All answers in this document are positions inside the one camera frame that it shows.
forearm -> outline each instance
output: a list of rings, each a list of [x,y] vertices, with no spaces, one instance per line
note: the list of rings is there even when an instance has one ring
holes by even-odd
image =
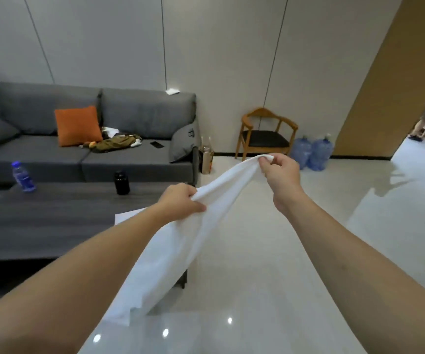
[[[286,217],[368,353],[425,353],[425,289],[307,196]]]
[[[79,245],[0,300],[0,346],[57,344],[76,353],[166,221],[156,205]]]

table top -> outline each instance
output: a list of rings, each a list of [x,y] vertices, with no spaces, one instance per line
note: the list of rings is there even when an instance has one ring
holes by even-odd
[[[0,261],[57,258],[114,225],[116,213],[155,203],[170,183],[39,183],[22,192],[14,185],[0,198]]]

sofa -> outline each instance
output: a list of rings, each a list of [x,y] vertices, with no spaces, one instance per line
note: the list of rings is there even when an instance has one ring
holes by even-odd
[[[138,134],[142,145],[108,153],[60,147],[55,109],[87,106],[97,107],[100,126]],[[130,182],[196,185],[200,139],[192,93],[0,83],[0,183],[14,182],[11,163],[20,161],[36,183],[111,182],[123,170]]]

coffee table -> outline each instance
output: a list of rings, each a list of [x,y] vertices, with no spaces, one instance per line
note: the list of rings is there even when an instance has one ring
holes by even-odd
[[[113,183],[39,183],[32,193],[14,185],[0,198],[0,295],[113,226],[116,213],[152,205],[168,185],[131,183],[124,196]]]

blue water jug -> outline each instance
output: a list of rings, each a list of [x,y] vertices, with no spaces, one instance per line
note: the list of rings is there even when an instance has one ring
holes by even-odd
[[[307,161],[307,166],[314,171],[322,171],[334,151],[334,145],[329,140],[329,135],[324,139],[316,140],[312,144],[312,154]]]
[[[31,177],[29,176],[29,173],[21,166],[19,161],[12,163],[12,175],[14,176],[17,183],[21,186],[22,191],[32,192],[36,189]]]
[[[306,136],[303,136],[301,139],[296,139],[294,141],[289,156],[291,159],[296,160],[299,164],[299,169],[303,170],[306,167],[311,153],[312,144]]]

